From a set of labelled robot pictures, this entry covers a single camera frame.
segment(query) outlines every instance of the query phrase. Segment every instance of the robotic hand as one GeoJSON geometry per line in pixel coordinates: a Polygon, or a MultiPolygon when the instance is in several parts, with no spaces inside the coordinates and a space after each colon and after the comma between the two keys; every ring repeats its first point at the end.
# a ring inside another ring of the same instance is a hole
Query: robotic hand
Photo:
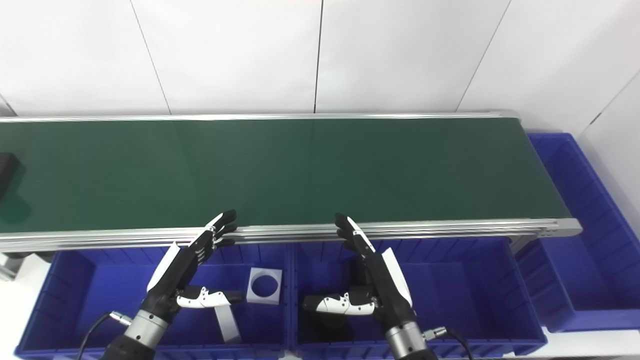
{"type": "Polygon", "coordinates": [[[393,250],[377,253],[350,217],[337,213],[335,218],[344,247],[362,258],[366,285],[352,286],[344,295],[307,296],[303,308],[320,313],[373,315],[382,325],[394,359],[436,360],[418,327],[409,287],[393,250]]]}
{"type": "Polygon", "coordinates": [[[222,236],[236,230],[237,227],[231,224],[235,219],[235,210],[221,213],[186,248],[181,249],[175,242],[170,246],[147,285],[147,296],[138,314],[129,321],[116,313],[119,316],[117,320],[128,328],[107,346],[102,359],[151,360],[157,344],[180,308],[228,306],[242,301],[243,293],[240,291],[209,290],[189,285],[198,266],[207,261],[214,250],[234,244],[234,240],[222,236]]]}

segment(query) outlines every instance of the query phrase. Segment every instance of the blue storage crate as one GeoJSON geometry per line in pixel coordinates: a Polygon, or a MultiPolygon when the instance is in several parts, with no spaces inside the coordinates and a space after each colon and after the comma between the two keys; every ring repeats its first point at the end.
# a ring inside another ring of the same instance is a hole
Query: blue storage crate
{"type": "MultiPolygon", "coordinates": [[[[15,354],[23,359],[75,358],[90,324],[106,311],[134,316],[166,249],[65,251],[56,254],[15,354]]],[[[238,245],[214,252],[194,285],[246,291],[252,266],[283,270],[280,305],[232,306],[242,344],[226,345],[213,309],[182,309],[156,359],[277,359],[291,342],[291,245],[238,245]]],[[[85,358],[98,358],[125,328],[110,320],[92,334],[85,358]]]]}
{"type": "MultiPolygon", "coordinates": [[[[322,337],[315,315],[301,309],[306,295],[344,293],[355,253],[340,242],[295,245],[292,318],[294,350],[306,359],[391,359],[380,325],[350,316],[350,340],[322,337]]],[[[420,328],[449,326],[468,338],[479,357],[528,354],[547,342],[506,238],[375,241],[393,247],[413,298],[420,328]]],[[[347,332],[336,329],[329,337],[347,332]]],[[[453,339],[429,342],[438,357],[465,357],[453,339]]]]}
{"type": "Polygon", "coordinates": [[[584,231],[536,241],[518,264],[551,332],[640,329],[640,243],[570,134],[529,136],[584,231]]]}

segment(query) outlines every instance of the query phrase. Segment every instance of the aluminum rail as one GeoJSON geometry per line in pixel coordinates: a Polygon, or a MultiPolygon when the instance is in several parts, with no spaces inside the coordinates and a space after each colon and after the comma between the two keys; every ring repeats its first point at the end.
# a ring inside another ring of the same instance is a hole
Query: aluminum rail
{"type": "MultiPolygon", "coordinates": [[[[376,222],[360,226],[373,240],[463,236],[533,239],[573,236],[582,231],[574,218],[376,222]]],[[[185,245],[198,230],[200,227],[0,233],[0,252],[166,247],[174,241],[185,245]]],[[[333,224],[246,226],[230,235],[238,244],[341,240],[333,224]]]]}
{"type": "Polygon", "coordinates": [[[302,113],[302,114],[203,114],[203,115],[131,115],[76,117],[0,117],[0,123],[87,122],[87,121],[224,121],[224,120],[312,120],[312,119],[495,119],[517,118],[510,110],[469,113],[302,113]]]}

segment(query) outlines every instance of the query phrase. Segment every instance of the black cable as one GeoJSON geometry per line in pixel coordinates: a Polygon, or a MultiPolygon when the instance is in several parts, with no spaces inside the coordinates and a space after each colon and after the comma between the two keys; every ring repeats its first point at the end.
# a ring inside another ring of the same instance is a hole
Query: black cable
{"type": "Polygon", "coordinates": [[[474,360],[474,355],[471,354],[471,349],[469,348],[469,344],[467,343],[467,339],[465,339],[464,336],[460,335],[459,332],[455,331],[454,329],[452,329],[450,327],[445,327],[445,330],[447,331],[448,335],[450,335],[452,338],[458,340],[460,345],[462,345],[462,347],[465,348],[465,351],[467,352],[467,356],[469,356],[469,360],[474,360]]]}
{"type": "Polygon", "coordinates": [[[109,311],[107,313],[100,315],[100,317],[95,319],[93,324],[91,324],[91,326],[89,327],[89,331],[86,332],[86,335],[84,335],[84,339],[82,339],[82,343],[80,344],[80,348],[78,349],[78,356],[76,357],[76,360],[81,360],[82,353],[84,352],[84,347],[86,346],[87,340],[89,340],[89,335],[91,335],[91,333],[95,330],[96,327],[98,327],[105,320],[107,320],[110,314],[111,312],[109,311]]]}

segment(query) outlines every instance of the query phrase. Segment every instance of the cable connector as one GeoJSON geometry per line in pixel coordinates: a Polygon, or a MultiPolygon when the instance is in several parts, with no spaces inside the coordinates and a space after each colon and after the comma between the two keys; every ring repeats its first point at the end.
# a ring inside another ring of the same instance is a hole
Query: cable connector
{"type": "Polygon", "coordinates": [[[424,341],[429,341],[435,338],[439,338],[446,334],[447,334],[447,328],[445,328],[444,326],[441,326],[441,327],[436,327],[434,329],[429,329],[423,332],[422,337],[424,338],[424,341]]]}
{"type": "Polygon", "coordinates": [[[133,321],[130,317],[124,315],[123,313],[119,313],[118,311],[110,312],[109,317],[127,327],[130,326],[131,322],[133,321]]]}

